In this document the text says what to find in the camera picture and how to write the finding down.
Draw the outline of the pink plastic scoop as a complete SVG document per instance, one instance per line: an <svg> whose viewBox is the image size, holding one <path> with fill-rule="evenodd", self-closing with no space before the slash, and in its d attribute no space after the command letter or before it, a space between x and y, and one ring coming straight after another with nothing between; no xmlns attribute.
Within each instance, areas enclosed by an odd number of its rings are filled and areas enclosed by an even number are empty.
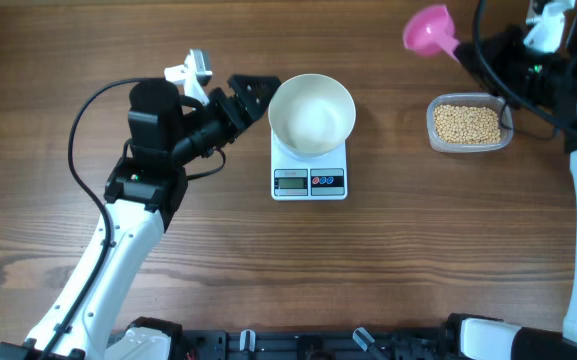
<svg viewBox="0 0 577 360"><path fill-rule="evenodd" d="M445 4L436 4L417 12L405 25L403 44L422 57L443 52L458 62L455 55L460 41L455 37L454 21Z"/></svg>

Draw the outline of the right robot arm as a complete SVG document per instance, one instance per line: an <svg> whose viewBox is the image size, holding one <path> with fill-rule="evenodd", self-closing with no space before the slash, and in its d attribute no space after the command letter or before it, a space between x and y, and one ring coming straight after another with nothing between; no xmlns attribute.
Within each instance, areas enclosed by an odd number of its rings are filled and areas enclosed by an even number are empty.
<svg viewBox="0 0 577 360"><path fill-rule="evenodd" d="M577 2L535 1L532 22L481 35L486 4L479 2L472 39L456 58L480 83L564 135L577 216ZM463 317L456 324L456 352L467 359L577 359L577 228L574 279L561 332Z"/></svg>

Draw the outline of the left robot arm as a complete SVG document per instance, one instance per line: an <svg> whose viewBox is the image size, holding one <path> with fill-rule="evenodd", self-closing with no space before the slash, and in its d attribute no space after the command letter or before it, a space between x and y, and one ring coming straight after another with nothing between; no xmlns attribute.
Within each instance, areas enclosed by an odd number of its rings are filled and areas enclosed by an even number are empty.
<svg viewBox="0 0 577 360"><path fill-rule="evenodd" d="M131 78L130 138L93 201L97 230L66 286L20 344L0 343L0 359L184 359L181 325L139 318L117 341L111 333L133 280L179 209L198 157L221 153L262 118L281 85L275 76L233 75L233 95L207 103L163 78Z"/></svg>

